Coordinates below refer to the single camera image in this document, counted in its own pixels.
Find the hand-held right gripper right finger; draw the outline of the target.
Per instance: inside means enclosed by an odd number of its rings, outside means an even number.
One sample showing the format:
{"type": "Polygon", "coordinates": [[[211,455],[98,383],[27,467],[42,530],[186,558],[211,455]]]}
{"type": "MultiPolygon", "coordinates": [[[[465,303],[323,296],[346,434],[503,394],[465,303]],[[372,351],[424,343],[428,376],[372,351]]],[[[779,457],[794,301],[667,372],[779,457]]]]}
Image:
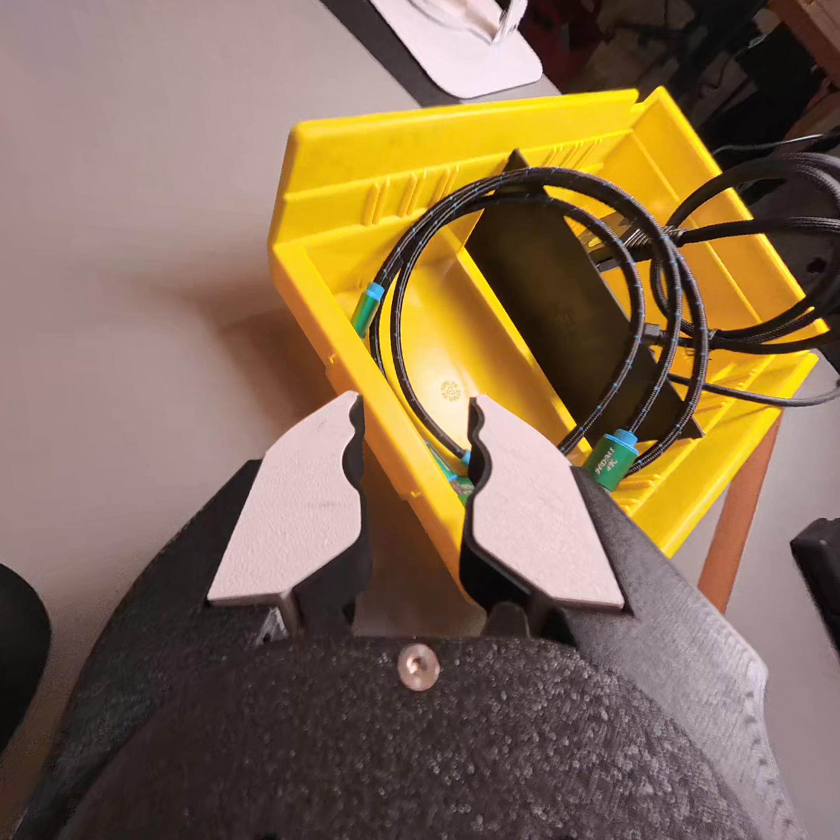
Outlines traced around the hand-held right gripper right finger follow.
{"type": "Polygon", "coordinates": [[[467,594],[487,611],[513,601],[621,612],[624,594],[567,458],[487,395],[470,400],[468,439],[467,594]]]}

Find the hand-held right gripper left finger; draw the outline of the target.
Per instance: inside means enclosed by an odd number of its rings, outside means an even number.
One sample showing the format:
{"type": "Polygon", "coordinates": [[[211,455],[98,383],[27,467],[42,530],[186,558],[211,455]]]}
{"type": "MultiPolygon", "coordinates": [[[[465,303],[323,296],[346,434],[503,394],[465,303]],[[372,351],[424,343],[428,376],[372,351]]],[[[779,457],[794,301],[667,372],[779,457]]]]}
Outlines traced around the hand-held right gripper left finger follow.
{"type": "Polygon", "coordinates": [[[363,473],[363,398],[345,392],[266,451],[208,602],[353,615],[373,565],[363,473]]]}

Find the yellow divided storage bin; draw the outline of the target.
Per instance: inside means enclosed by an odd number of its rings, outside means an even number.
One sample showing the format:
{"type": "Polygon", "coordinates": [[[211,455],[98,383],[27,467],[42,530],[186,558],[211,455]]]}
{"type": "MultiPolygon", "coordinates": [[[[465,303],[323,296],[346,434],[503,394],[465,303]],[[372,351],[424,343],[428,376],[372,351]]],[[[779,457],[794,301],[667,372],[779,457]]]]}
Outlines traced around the yellow divided storage bin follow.
{"type": "MultiPolygon", "coordinates": [[[[271,221],[272,280],[336,393],[362,394],[366,438],[457,583],[465,506],[434,462],[427,433],[386,382],[350,317],[399,237],[457,189],[528,165],[599,175],[660,223],[720,169],[667,90],[497,101],[302,122],[289,135],[271,221]]],[[[555,444],[572,414],[514,325],[466,242],[480,216],[436,234],[406,296],[406,366],[421,403],[467,444],[469,399],[487,394],[555,444]]],[[[802,291],[767,238],[691,245],[686,262],[713,329],[758,325],[802,291]]],[[[710,379],[792,397],[816,352],[715,351],[710,379]]],[[[667,557],[720,496],[780,411],[705,394],[703,435],[679,441],[623,480],[612,498],[667,557]]]]}

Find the black bin divider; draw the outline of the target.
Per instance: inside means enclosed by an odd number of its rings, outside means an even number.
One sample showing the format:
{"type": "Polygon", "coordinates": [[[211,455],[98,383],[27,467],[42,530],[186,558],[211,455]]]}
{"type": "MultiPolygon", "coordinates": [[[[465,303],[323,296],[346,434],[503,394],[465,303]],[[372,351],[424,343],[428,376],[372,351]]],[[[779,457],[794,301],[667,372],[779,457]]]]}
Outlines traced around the black bin divider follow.
{"type": "Polygon", "coordinates": [[[628,315],[536,184],[501,188],[513,200],[485,209],[470,257],[574,424],[588,419],[628,357],[628,315]]]}

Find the black plastic object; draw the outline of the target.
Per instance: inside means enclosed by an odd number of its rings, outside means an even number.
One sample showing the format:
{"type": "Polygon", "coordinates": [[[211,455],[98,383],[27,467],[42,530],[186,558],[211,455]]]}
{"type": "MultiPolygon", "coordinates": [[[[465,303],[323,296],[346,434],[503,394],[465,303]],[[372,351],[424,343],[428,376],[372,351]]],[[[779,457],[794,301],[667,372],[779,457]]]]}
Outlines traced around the black plastic object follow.
{"type": "Polygon", "coordinates": [[[823,624],[839,648],[839,519],[813,521],[791,541],[791,551],[823,624]]]}

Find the white metal stand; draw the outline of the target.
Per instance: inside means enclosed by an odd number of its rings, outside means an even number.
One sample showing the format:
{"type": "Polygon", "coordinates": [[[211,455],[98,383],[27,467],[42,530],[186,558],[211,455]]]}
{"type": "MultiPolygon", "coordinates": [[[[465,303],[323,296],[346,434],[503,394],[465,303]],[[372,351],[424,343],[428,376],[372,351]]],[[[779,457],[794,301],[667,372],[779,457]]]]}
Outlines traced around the white metal stand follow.
{"type": "Polygon", "coordinates": [[[519,27],[529,2],[373,1],[430,80],[457,99],[539,81],[541,60],[519,27]]]}

